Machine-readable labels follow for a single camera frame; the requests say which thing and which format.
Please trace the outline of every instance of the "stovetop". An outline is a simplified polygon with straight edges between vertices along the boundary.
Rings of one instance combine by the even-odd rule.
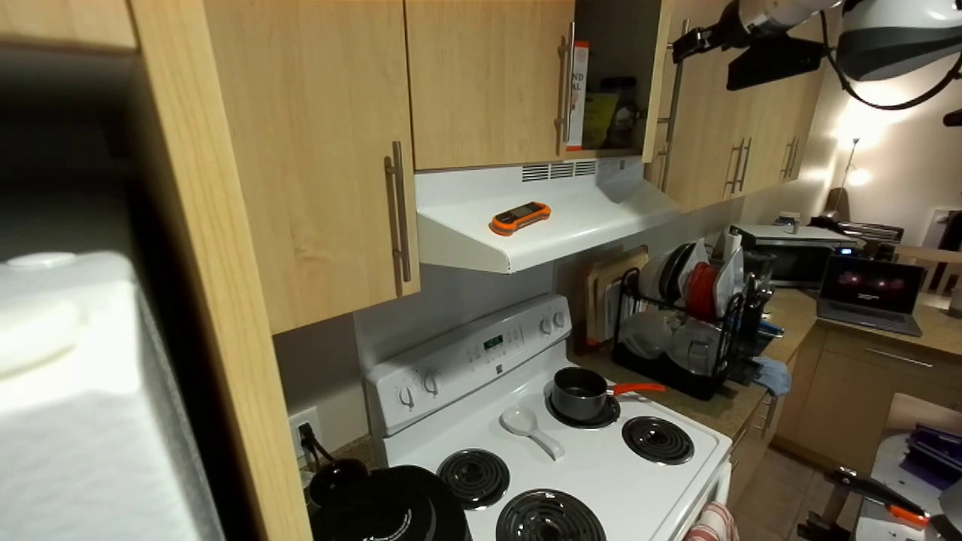
[[[383,427],[387,466],[425,466],[430,473],[438,473],[438,466],[461,452],[495,453],[507,466],[507,486],[495,503],[465,511],[474,541],[495,541],[502,508],[510,504],[514,495],[528,490],[560,490],[580,499],[604,526],[607,541],[672,539],[680,522],[690,521],[690,504],[696,503],[696,495],[710,490],[715,473],[720,470],[720,464],[728,464],[730,440],[650,399],[618,399],[623,412],[607,427],[580,429],[555,421],[548,412],[548,391],[554,372],[570,366],[562,342],[568,332],[565,326],[560,326],[560,332],[554,332],[554,326],[545,326],[550,327],[545,332],[538,321],[555,319],[545,319],[542,309],[542,319],[531,319],[531,326],[522,326],[517,316],[507,326],[507,342],[514,342],[510,348],[525,348],[536,356],[517,364],[502,364],[502,356],[482,356],[474,364],[456,369],[477,372],[477,366],[490,366],[493,380],[484,380],[482,387],[465,386],[461,376],[452,376],[452,369],[438,376],[438,358],[425,358],[425,348],[422,356],[415,356],[417,360],[411,366],[415,372],[422,372],[417,366],[430,366],[430,386],[422,386],[422,380],[409,380],[411,366],[403,360],[397,360],[395,369],[375,372],[369,380],[373,395],[379,398],[375,406],[395,409],[395,419],[386,416],[395,423]],[[502,334],[506,326],[493,334],[490,321],[474,326],[472,332],[472,336],[482,342]],[[448,356],[472,353],[468,346],[452,348],[452,340],[441,348],[448,348]],[[417,387],[397,386],[401,366],[405,372],[403,383],[417,383]],[[461,398],[448,402],[448,395],[437,386],[456,387]],[[550,448],[560,452],[555,460],[538,441],[514,436],[502,427],[499,419],[514,409],[531,412],[538,429],[550,440]],[[631,419],[658,419],[676,423],[690,440],[688,460],[651,464],[638,458],[623,440],[623,427]]]

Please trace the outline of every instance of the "wall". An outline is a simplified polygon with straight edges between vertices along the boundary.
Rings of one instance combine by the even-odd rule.
[[[349,446],[369,432],[360,386],[363,364],[392,358],[411,342],[514,300],[542,291],[570,296],[580,287],[586,264],[618,256],[623,249],[640,243],[651,249],[650,266],[654,266],[670,247],[696,235],[715,235],[737,220],[770,221],[785,211],[811,216],[811,211],[821,205],[821,192],[825,182],[815,179],[785,182],[748,198],[730,198],[686,214],[626,243],[580,251],[565,261],[542,264],[510,278],[425,266],[425,291],[415,298],[276,336],[289,409],[297,412],[315,402],[324,421],[323,441],[331,448]]]
[[[929,90],[950,62],[954,57],[856,90],[879,103],[903,103]],[[922,243],[934,208],[962,208],[962,130],[941,127],[947,111],[962,107],[962,84],[907,111],[866,107],[847,98],[836,79],[831,84],[819,111],[833,122],[833,179],[847,185],[851,220],[903,226],[904,243]]]

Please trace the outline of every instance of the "kitchen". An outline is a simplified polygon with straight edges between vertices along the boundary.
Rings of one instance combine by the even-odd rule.
[[[113,2],[100,2],[100,6],[106,6],[109,12],[127,16],[124,2],[118,2],[120,9]],[[463,82],[465,75],[461,71],[417,75],[417,65],[411,65],[409,70],[411,90],[417,92],[415,98],[425,98],[425,103],[422,107],[415,103],[415,116],[409,116],[409,106],[405,106],[409,84],[405,84],[405,71],[397,70],[405,59],[403,54],[392,59],[392,54],[397,54],[395,45],[403,43],[403,23],[397,23],[395,16],[392,22],[373,23],[354,12],[359,23],[342,23],[324,35],[331,43],[315,45],[315,52],[331,52],[331,65],[336,65],[333,71],[349,71],[349,79],[323,82],[323,79],[311,79],[311,71],[304,71],[304,79],[289,82],[285,95],[276,95],[280,90],[267,82],[289,79],[289,75],[280,71],[283,65],[270,62],[267,45],[280,47],[283,43],[276,35],[264,35],[264,43],[256,43],[256,40],[242,43],[234,35],[242,31],[242,23],[256,26],[256,22],[260,19],[227,12],[227,9],[219,12],[213,6],[200,9],[199,2],[176,6],[182,9],[176,12],[179,19],[170,19],[169,6],[152,6],[152,2],[129,2],[129,6],[135,16],[135,34],[129,35],[120,34],[118,40],[120,45],[113,43],[110,47],[132,52],[139,45],[149,70],[149,92],[155,95],[159,116],[145,115],[145,122],[147,122],[145,137],[147,141],[152,137],[152,146],[155,141],[165,145],[165,153],[170,157],[170,172],[173,172],[170,182],[179,190],[176,192],[173,185],[159,182],[155,192],[170,198],[170,205],[176,205],[173,198],[179,198],[182,205],[170,211],[173,216],[170,216],[169,235],[176,237],[176,247],[188,247],[187,266],[191,266],[195,273],[191,280],[200,287],[200,298],[205,298],[200,305],[207,316],[205,326],[216,336],[213,358],[219,358],[219,366],[221,366],[219,380],[227,387],[237,448],[242,448],[245,458],[272,458],[272,460],[245,464],[250,499],[256,504],[259,522],[267,539],[307,539],[307,521],[301,518],[304,511],[292,508],[292,503],[301,499],[301,482],[292,466],[295,441],[289,436],[285,409],[301,409],[304,402],[309,402],[309,398],[323,398],[320,399],[323,441],[331,448],[352,446],[354,440],[369,432],[363,386],[360,386],[363,358],[395,356],[392,342],[397,342],[397,336],[425,340],[427,327],[465,321],[465,319],[474,319],[477,312],[490,312],[542,291],[568,296],[575,291],[576,273],[586,264],[600,258],[618,258],[633,247],[647,247],[651,256],[661,256],[670,247],[690,239],[696,235],[713,235],[728,221],[738,221],[738,220],[770,221],[785,211],[811,216],[821,208],[821,192],[827,190],[827,179],[831,179],[827,172],[843,172],[843,161],[847,157],[847,146],[836,149],[833,141],[827,141],[831,116],[821,116],[825,107],[821,106],[815,107],[815,92],[807,92],[811,98],[810,107],[815,107],[811,145],[807,159],[800,161],[789,153],[789,145],[798,145],[789,137],[778,141],[778,149],[772,149],[774,172],[781,172],[781,165],[789,165],[786,169],[792,172],[789,177],[800,177],[792,182],[757,185],[757,192],[738,195],[737,190],[743,185],[728,182],[728,177],[718,177],[715,172],[713,174],[718,177],[715,198],[720,198],[725,190],[732,192],[730,198],[713,202],[713,205],[693,202],[696,211],[676,214],[661,226],[647,226],[647,232],[631,237],[629,247],[613,243],[613,247],[600,247],[580,256],[570,251],[575,258],[562,258],[560,264],[538,264],[521,273],[468,273],[468,270],[448,270],[438,264],[409,264],[411,280],[397,284],[395,278],[403,270],[395,270],[395,264],[401,261],[386,261],[386,251],[392,251],[392,243],[395,243],[392,226],[373,228],[368,220],[359,220],[359,216],[369,216],[386,221],[386,216],[392,216],[392,202],[386,202],[383,195],[383,185],[386,185],[383,157],[392,157],[392,165],[403,172],[405,192],[401,198],[405,202],[403,214],[409,226],[415,221],[415,208],[417,208],[411,172],[425,169],[417,165],[422,159],[427,161],[437,159],[437,165],[430,169],[499,161],[499,159],[472,161],[468,149],[477,149],[477,141],[472,141],[468,136],[477,136],[482,145],[499,141],[502,146],[495,146],[495,153],[507,153],[502,157],[506,161],[555,161],[560,132],[554,120],[555,120],[560,98],[548,98],[548,111],[510,111],[510,116],[528,120],[522,127],[548,122],[548,130],[538,130],[536,136],[525,136],[522,130],[517,130],[517,122],[499,127],[499,115],[490,115],[490,107],[499,111],[499,107],[517,106],[514,95],[521,92],[536,92],[531,84],[548,84],[550,90],[545,92],[560,92],[560,84],[555,84],[560,43],[554,43],[554,34],[545,35],[550,43],[548,45],[550,70],[531,71],[531,82],[522,79],[521,90],[506,92],[510,98],[486,103],[490,107],[477,107],[477,111],[463,107],[463,103],[484,103],[484,95],[474,95],[477,90],[472,87],[452,87],[455,92],[452,103],[456,106],[455,107],[456,115],[448,115],[452,103],[430,92],[437,90],[437,84],[417,92],[417,84],[430,84],[437,79]],[[713,22],[715,16],[718,16],[718,6],[704,9],[707,22]],[[369,40],[379,45],[375,52],[369,52],[369,57],[375,57],[369,71],[359,70],[359,65],[368,65],[369,57],[352,57],[363,52],[347,52],[340,45],[340,43],[349,43],[349,35],[363,35],[363,34],[379,35],[379,40]],[[12,43],[25,43],[25,40],[30,43],[30,23],[28,23],[28,35],[25,35],[25,26],[17,23],[12,23],[8,35]],[[70,45],[84,40],[113,40],[113,35],[67,34],[67,35],[52,35],[49,43]],[[445,45],[432,45],[432,43],[425,43],[415,47],[427,47],[427,54],[445,52]],[[718,62],[713,65],[710,54],[696,57],[696,62],[700,65],[690,65],[693,71],[690,82],[718,79]],[[425,70],[445,71],[445,70],[463,70],[463,65],[425,62]],[[245,111],[242,98],[250,95],[256,95],[256,103],[264,103],[264,107]],[[672,145],[680,146],[680,153],[686,153],[686,145],[680,141],[690,137],[690,127],[686,122],[682,115],[688,111],[686,103],[696,103],[696,95],[680,95],[680,98],[682,106],[672,130]],[[352,107],[320,111],[320,115],[333,115],[324,120],[336,127],[336,130],[323,130],[323,127],[307,127],[297,107],[285,107],[295,103],[304,103],[307,107],[320,107],[320,103],[352,103]],[[713,116],[720,111],[738,111],[738,107],[725,106],[718,111],[700,111],[710,120],[696,116],[693,130],[715,127],[715,122],[725,127],[728,122],[725,116],[718,120]],[[417,145],[432,145],[441,149],[441,157],[430,157],[427,149],[425,153],[417,149],[415,153],[417,161],[415,161],[405,122],[415,127],[415,137],[417,137],[415,149]],[[432,137],[422,137],[417,136],[422,122],[427,127],[437,122],[438,132],[432,132]],[[264,132],[252,127],[272,127],[270,141],[276,145],[264,145]],[[647,127],[654,130],[654,136],[647,141],[658,146],[658,122],[647,122]],[[301,130],[315,130],[320,145],[301,146],[304,145],[304,137],[297,136]],[[379,141],[375,159],[360,157],[359,141],[369,145],[369,136],[354,130],[373,130],[379,132],[379,137],[386,137]],[[738,157],[748,153],[745,137],[748,136],[732,136],[730,141],[743,146]],[[728,174],[730,149],[728,145],[718,145],[718,146],[720,146],[718,159],[725,159],[720,169]],[[611,165],[613,172],[640,169],[638,159],[613,157],[611,161],[613,161]],[[670,174],[680,172],[676,161],[686,165],[696,159],[682,159],[670,153],[670,165],[668,165]],[[292,190],[283,190],[276,195],[276,190],[270,190],[272,182],[250,179],[250,177],[297,177],[301,169],[311,172],[320,185],[295,182]],[[651,161],[654,185],[665,185],[658,179],[658,172],[665,172],[665,161]],[[368,174],[375,179],[369,185],[360,185],[360,182],[347,185],[342,177],[359,177],[359,174]],[[289,220],[276,220],[285,214],[297,214],[297,220],[307,220],[315,228],[309,226],[289,228]]]

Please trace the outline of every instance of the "stove knob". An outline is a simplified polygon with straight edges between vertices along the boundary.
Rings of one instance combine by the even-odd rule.
[[[425,391],[427,391],[430,398],[438,398],[438,380],[437,380],[437,376],[425,376]]]
[[[415,395],[411,395],[411,387],[401,387],[401,406],[415,409]]]

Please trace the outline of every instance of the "dish rack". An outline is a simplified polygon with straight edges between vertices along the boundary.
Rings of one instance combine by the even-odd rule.
[[[757,312],[745,309],[743,296],[732,296],[725,307],[725,316],[718,321],[720,336],[715,346],[715,364],[710,376],[696,376],[686,366],[680,366],[676,360],[670,360],[668,356],[658,358],[640,358],[633,356],[626,342],[623,342],[623,309],[626,309],[626,298],[629,300],[650,300],[640,296],[640,284],[638,284],[638,270],[626,270],[618,280],[618,300],[617,300],[617,326],[613,326],[613,336],[611,336],[611,360],[650,376],[654,383],[665,383],[668,387],[676,387],[693,399],[713,399],[718,391],[725,391],[725,383],[754,383],[757,380],[757,366],[750,358],[770,342],[770,340],[757,340]]]

